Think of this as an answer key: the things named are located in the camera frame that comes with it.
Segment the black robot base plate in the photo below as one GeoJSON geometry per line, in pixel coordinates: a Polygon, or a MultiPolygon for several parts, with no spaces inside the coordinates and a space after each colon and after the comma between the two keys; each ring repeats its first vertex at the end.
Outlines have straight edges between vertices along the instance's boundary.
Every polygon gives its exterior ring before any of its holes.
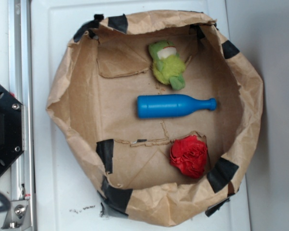
{"type": "Polygon", "coordinates": [[[23,151],[22,104],[0,84],[0,177],[23,151]]]}

